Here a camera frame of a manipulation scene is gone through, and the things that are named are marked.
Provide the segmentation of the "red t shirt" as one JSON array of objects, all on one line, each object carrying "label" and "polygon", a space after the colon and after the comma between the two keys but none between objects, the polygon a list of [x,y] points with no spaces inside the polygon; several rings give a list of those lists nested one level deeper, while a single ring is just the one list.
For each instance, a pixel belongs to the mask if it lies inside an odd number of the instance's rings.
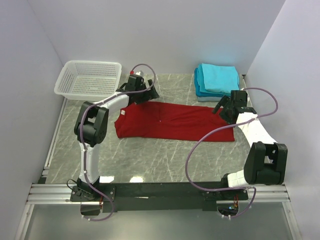
[{"label": "red t shirt", "polygon": [[115,121],[118,138],[199,141],[227,123],[207,106],[147,101],[121,109]]}]

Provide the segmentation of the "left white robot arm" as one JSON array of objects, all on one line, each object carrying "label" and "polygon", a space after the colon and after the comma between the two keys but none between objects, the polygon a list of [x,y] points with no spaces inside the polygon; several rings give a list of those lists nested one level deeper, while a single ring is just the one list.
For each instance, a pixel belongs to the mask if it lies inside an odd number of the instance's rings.
[{"label": "left white robot arm", "polygon": [[142,104],[159,98],[155,82],[149,79],[147,86],[143,76],[130,74],[127,82],[111,96],[82,104],[74,126],[74,134],[81,149],[81,170],[76,181],[79,189],[89,193],[98,191],[99,150],[107,134],[109,116],[131,104]]}]

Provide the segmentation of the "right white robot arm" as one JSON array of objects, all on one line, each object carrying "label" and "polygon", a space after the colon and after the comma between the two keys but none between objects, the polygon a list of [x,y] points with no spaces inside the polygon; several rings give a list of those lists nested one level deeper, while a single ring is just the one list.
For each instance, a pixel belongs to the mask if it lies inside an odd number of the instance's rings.
[{"label": "right white robot arm", "polygon": [[288,148],[273,139],[260,122],[260,118],[273,115],[278,110],[278,101],[267,90],[256,88],[271,96],[275,109],[258,115],[249,101],[245,89],[232,90],[230,96],[223,96],[212,113],[219,116],[229,125],[235,125],[244,134],[250,151],[242,170],[225,176],[228,187],[248,187],[250,185],[282,185],[285,179]]}]

